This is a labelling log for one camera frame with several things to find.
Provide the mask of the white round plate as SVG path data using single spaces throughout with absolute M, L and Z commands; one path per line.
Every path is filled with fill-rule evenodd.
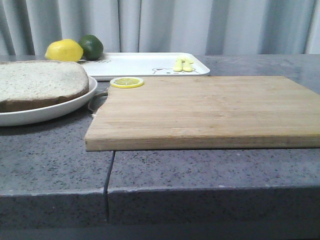
M 77 97 L 63 103 L 15 112 L 2 112 L 0 114 L 0 126 L 22 126 L 45 122 L 55 118 L 67 115 L 83 105 L 85 105 L 95 94 L 98 87 L 98 82 L 93 77 L 89 76 L 89 92 L 83 96 Z

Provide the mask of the white rectangular tray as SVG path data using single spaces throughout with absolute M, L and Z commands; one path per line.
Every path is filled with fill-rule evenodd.
M 174 71 L 176 60 L 190 61 L 192 71 Z M 119 77 L 208 76 L 210 69 L 184 52 L 108 52 L 96 61 L 80 60 L 87 74 L 98 81 Z

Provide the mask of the front yellow lemon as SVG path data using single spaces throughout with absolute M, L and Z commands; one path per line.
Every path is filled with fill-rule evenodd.
M 83 56 L 83 48 L 72 39 L 52 42 L 46 50 L 45 58 L 63 62 L 78 62 Z

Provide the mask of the grey curtain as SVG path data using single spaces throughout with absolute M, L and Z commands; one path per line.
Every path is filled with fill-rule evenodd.
M 0 53 L 97 36 L 106 52 L 318 54 L 317 0 L 3 0 Z

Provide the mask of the lemon slice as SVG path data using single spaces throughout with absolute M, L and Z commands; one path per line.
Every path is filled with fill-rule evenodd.
M 115 88 L 130 89 L 140 87 L 144 82 L 145 81 L 139 77 L 125 76 L 112 79 L 110 85 Z

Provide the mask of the green lime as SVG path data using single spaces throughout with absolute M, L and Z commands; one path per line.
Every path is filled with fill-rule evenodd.
M 96 61 L 103 54 L 104 46 L 95 35 L 89 34 L 83 36 L 78 44 L 83 49 L 83 57 L 88 61 Z

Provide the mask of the wooden cutting board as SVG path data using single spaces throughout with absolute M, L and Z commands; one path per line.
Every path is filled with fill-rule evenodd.
M 320 96 L 284 76 L 146 77 L 108 89 L 88 151 L 317 148 Z

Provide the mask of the bread slice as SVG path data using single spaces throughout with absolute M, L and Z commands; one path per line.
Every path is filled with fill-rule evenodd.
M 48 107 L 88 92 L 89 77 L 76 62 L 28 60 L 0 63 L 2 113 Z

